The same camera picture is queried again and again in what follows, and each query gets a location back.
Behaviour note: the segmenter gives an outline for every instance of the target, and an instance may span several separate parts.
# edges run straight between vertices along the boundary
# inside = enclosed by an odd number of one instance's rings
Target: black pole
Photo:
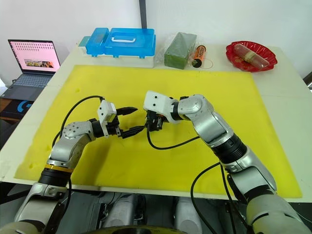
[[[312,72],[310,72],[306,77],[303,78],[306,85],[312,84]]]
[[[146,22],[146,2],[145,0],[138,0],[140,5],[140,14],[141,14],[141,26],[142,28],[147,28]]]

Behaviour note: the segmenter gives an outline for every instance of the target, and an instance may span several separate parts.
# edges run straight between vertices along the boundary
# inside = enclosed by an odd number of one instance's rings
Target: laptop
[[[54,73],[59,59],[50,40],[8,40],[22,74],[2,98],[35,101]]]

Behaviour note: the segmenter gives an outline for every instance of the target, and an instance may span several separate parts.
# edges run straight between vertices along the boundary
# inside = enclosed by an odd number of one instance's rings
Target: wire
[[[113,195],[112,200],[111,200],[109,203],[107,203],[107,205],[106,205],[106,206],[109,206],[109,205],[113,202],[113,200],[114,200],[114,198],[115,198],[115,194],[116,194],[116,192],[114,192],[114,195]]]
[[[229,204],[229,214],[230,214],[230,219],[231,219],[231,225],[232,225],[232,230],[233,233],[236,234],[236,228],[235,228],[235,223],[234,223],[234,217],[233,217],[233,212],[232,212],[232,206],[230,203]]]
[[[71,196],[72,196],[72,181],[69,178],[68,179],[68,196],[67,196],[67,201],[66,201],[66,206],[65,206],[65,210],[64,210],[63,216],[65,215],[65,213],[67,211],[67,208],[69,206],[69,202],[70,202],[70,197]]]
[[[223,166],[222,166],[221,164],[220,164],[220,168],[221,168],[222,180],[223,180],[225,192],[226,192],[226,195],[227,195],[228,198],[229,198],[230,204],[232,205],[233,209],[234,209],[235,212],[237,213],[239,219],[242,221],[242,223],[244,224],[244,226],[246,227],[246,229],[249,230],[249,229],[250,229],[250,226],[246,223],[246,221],[244,220],[244,218],[241,216],[241,214],[239,213],[239,210],[237,209],[237,207],[235,206],[235,204],[234,204],[234,202],[233,202],[233,200],[232,200],[232,198],[231,198],[231,195],[230,195],[228,186],[227,186],[227,184],[226,184],[225,175],[224,175],[224,171],[223,171]]]
[[[202,66],[199,67],[200,69],[208,70],[208,69],[210,69],[210,68],[212,68],[214,66],[214,63],[210,59],[204,58],[204,60],[210,61],[211,62],[211,66],[210,67],[205,67],[205,62],[203,62]]]
[[[56,136],[54,137],[53,139],[53,142],[52,142],[52,147],[55,145],[55,142],[59,136],[59,138],[61,138],[62,136],[62,132],[63,132],[63,128],[65,126],[65,123],[69,117],[69,115],[72,113],[72,111],[80,104],[82,103],[83,101],[87,100],[87,99],[91,99],[91,98],[99,98],[100,101],[104,100],[105,98],[102,97],[102,96],[98,96],[98,95],[93,95],[93,96],[88,96],[88,97],[85,97],[83,99],[81,99],[80,101],[78,101],[70,110],[69,112],[67,113],[67,115],[65,116],[64,120],[63,120],[63,123],[62,123],[62,126],[60,128],[60,131],[56,134]],[[71,179],[69,178],[68,179],[68,197],[67,197],[67,201],[66,201],[66,205],[65,205],[65,209],[64,209],[64,213],[63,213],[63,216],[65,215],[66,211],[67,211],[67,208],[69,206],[69,202],[70,202],[70,198],[71,198],[71,195],[72,195],[72,181]]]
[[[196,178],[194,179],[192,185],[191,185],[191,200],[192,200],[192,203],[193,203],[193,206],[196,210],[196,212],[198,213],[199,217],[201,218],[201,220],[203,220],[203,222],[206,224],[206,226],[210,229],[210,231],[213,233],[213,234],[217,234],[217,232],[212,228],[212,226],[210,225],[210,223],[205,219],[204,215],[200,212],[200,210],[198,209],[197,205],[195,204],[195,200],[194,200],[194,186],[197,182],[197,180],[204,174],[206,173],[207,171],[209,171],[210,169],[216,167],[217,165],[220,165],[220,162],[206,168],[204,171],[202,171],[201,173],[198,174],[198,176],[196,176]]]
[[[308,221],[308,222],[312,223],[312,221],[311,221],[311,220],[308,220],[307,218],[305,218],[304,216],[302,216],[301,214],[299,214],[297,211],[296,211],[296,213],[297,213],[300,217],[302,217],[304,220],[306,220],[306,221]]]
[[[85,98],[81,99],[79,102],[77,102],[77,103],[69,110],[69,112],[68,112],[67,115],[65,116],[64,121],[63,121],[63,123],[62,123],[62,126],[61,126],[61,128],[60,128],[59,138],[61,138],[61,136],[62,136],[63,128],[64,128],[64,126],[65,126],[65,123],[66,123],[66,121],[67,121],[69,115],[72,113],[72,111],[73,111],[80,103],[82,103],[83,101],[85,101],[85,100],[87,100],[87,99],[91,99],[91,98],[99,98],[100,101],[104,100],[104,97],[102,97],[102,96],[93,95],[93,96],[85,97]]]
[[[152,141],[151,141],[151,137],[150,137],[150,127],[148,126],[147,129],[146,129],[146,135],[147,135],[147,139],[148,139],[148,142],[150,143],[150,145],[154,148],[154,149],[157,149],[157,150],[169,150],[169,149],[173,149],[175,147],[179,147],[181,145],[185,145],[193,140],[196,140],[196,139],[199,139],[200,137],[199,136],[196,136],[196,137],[193,137],[192,139],[189,139],[185,142],[182,142],[180,144],[177,144],[177,145],[173,145],[173,146],[168,146],[168,147],[158,147],[158,146],[155,146]]]
[[[59,132],[56,134],[56,136],[55,136],[54,139],[53,139],[52,148],[53,148],[53,146],[55,145],[55,142],[56,142],[58,136],[59,136]]]

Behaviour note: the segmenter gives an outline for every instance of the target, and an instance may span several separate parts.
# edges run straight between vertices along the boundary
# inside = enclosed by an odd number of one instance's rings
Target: red plate
[[[243,44],[248,49],[259,54],[262,58],[266,59],[270,63],[270,65],[265,67],[262,70],[259,70],[258,68],[252,66],[250,63],[244,61],[242,58],[240,58],[238,55],[234,53],[234,46],[239,43]],[[232,42],[231,45],[228,45],[226,47],[226,56],[228,57],[229,61],[233,64],[234,67],[237,67],[244,72],[268,71],[268,70],[273,69],[274,65],[277,64],[275,54],[271,50],[269,50],[267,47],[263,45],[260,45],[252,41],[246,41],[246,40],[235,41],[235,42]]]

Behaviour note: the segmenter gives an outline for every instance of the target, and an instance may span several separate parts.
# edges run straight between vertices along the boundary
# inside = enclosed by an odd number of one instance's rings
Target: battery
[[[196,49],[196,53],[194,55],[193,61],[192,61],[192,66],[193,67],[200,67],[203,63],[203,60],[205,58],[205,53],[206,53],[206,47],[203,45],[200,45]]]

